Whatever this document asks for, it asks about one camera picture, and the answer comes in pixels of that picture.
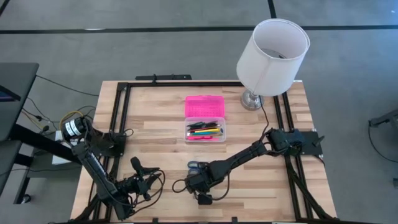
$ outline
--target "black floor stripe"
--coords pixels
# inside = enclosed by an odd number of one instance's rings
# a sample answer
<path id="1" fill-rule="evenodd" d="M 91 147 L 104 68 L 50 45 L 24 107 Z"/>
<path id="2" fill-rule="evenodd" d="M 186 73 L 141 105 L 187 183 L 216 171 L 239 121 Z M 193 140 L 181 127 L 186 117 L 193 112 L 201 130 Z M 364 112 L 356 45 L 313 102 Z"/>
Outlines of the black floor stripe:
<path id="1" fill-rule="evenodd" d="M 254 26 L 217 27 L 153 27 L 153 28 L 110 28 L 110 29 L 44 29 L 44 30 L 0 30 L 0 34 L 112 34 L 145 32 L 217 32 L 252 31 Z M 398 25 L 379 26 L 302 26 L 304 30 L 391 30 Z"/>
<path id="2" fill-rule="evenodd" d="M 2 3 L 2 5 L 1 5 L 1 7 L 0 7 L 0 16 L 1 16 L 1 14 L 4 12 L 4 10 L 6 9 L 6 7 L 7 7 L 7 5 L 8 5 L 9 2 L 10 2 L 10 0 L 5 0 L 5 1 Z"/>
<path id="3" fill-rule="evenodd" d="M 268 7 L 269 7 L 269 12 L 271 14 L 271 18 L 275 19 L 276 18 L 276 11 L 275 11 L 275 5 L 273 0 L 268 0 Z"/>

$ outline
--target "silver lamp base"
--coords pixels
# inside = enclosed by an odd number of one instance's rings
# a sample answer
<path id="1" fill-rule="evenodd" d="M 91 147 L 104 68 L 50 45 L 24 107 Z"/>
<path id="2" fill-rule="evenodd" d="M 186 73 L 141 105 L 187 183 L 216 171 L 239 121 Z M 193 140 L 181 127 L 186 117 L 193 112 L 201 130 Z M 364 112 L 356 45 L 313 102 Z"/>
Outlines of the silver lamp base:
<path id="1" fill-rule="evenodd" d="M 261 103 L 264 104 L 264 98 L 259 95 L 254 95 L 250 90 L 246 90 L 242 94 L 241 104 L 247 110 L 258 110 L 261 108 Z"/>

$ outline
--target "gray carpet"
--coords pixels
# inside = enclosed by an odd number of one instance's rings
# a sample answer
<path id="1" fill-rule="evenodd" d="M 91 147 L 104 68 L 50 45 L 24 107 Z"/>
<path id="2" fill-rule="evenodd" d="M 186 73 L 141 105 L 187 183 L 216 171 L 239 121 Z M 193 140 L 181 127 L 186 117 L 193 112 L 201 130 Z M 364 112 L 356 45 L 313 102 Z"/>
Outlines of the gray carpet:
<path id="1" fill-rule="evenodd" d="M 398 3 L 393 0 L 274 1 L 278 17 L 302 26 L 398 24 Z M 161 2 L 11 0 L 0 17 L 0 29 L 234 26 L 270 18 L 265 0 Z M 368 119 L 398 109 L 398 30 L 307 33 L 312 44 L 297 79 L 304 81 L 315 127 L 326 136 L 322 147 L 337 214 L 343 220 L 396 223 L 398 189 L 392 178 L 398 177 L 398 164 L 372 149 Z M 91 93 L 99 92 L 103 80 L 133 80 L 153 73 L 237 79 L 236 62 L 250 35 L 245 31 L 0 35 L 0 62 L 38 62 L 39 75 Z M 39 79 L 30 97 L 52 119 L 96 105 L 95 97 Z M 30 102 L 25 108 L 35 111 Z M 25 118 L 19 122 L 35 128 Z M 390 126 L 371 133 L 377 148 L 398 160 L 398 142 Z M 0 198 L 2 223 L 69 218 L 76 173 L 35 180 L 28 189 L 35 200 L 12 205 L 21 177 L 22 173 L 13 173 Z"/>

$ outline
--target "black desk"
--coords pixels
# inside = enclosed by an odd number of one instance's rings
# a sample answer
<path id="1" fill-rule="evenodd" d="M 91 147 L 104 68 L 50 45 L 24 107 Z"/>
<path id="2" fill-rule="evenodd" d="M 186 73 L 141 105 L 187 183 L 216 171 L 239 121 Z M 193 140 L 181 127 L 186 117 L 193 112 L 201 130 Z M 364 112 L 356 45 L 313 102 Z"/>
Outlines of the black desk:
<path id="1" fill-rule="evenodd" d="M 39 64 L 37 63 L 0 63 L 0 84 L 21 98 L 20 101 L 0 102 L 0 142 L 2 142 L 0 144 L 0 164 L 4 164 L 3 172 L 9 172 L 13 163 L 27 167 L 31 165 L 33 157 L 19 154 L 21 142 L 81 164 L 69 148 L 16 124 L 36 78 L 38 68 Z M 4 189 L 8 175 L 5 174 L 0 178 L 0 193 Z M 14 203 L 22 202 L 28 183 L 29 178 L 25 176 Z"/>

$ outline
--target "clear plastic container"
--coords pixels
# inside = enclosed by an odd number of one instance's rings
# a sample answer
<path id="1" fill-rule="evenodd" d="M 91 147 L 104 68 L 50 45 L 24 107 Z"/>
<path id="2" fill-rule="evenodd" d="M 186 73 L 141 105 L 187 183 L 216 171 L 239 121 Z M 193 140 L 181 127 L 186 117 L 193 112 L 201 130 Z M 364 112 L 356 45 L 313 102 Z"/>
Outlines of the clear plastic container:
<path id="1" fill-rule="evenodd" d="M 222 133 L 223 135 L 221 136 L 212 136 L 211 139 L 200 139 L 200 140 L 188 140 L 188 129 L 189 127 L 187 127 L 187 125 L 189 124 L 195 124 L 197 122 L 205 122 L 205 123 L 209 123 L 212 121 L 216 121 L 217 124 L 220 125 L 220 127 L 222 129 Z M 185 142 L 224 142 L 226 139 L 226 128 L 225 128 L 225 119 L 224 118 L 185 118 L 185 133 L 184 133 L 184 139 Z"/>

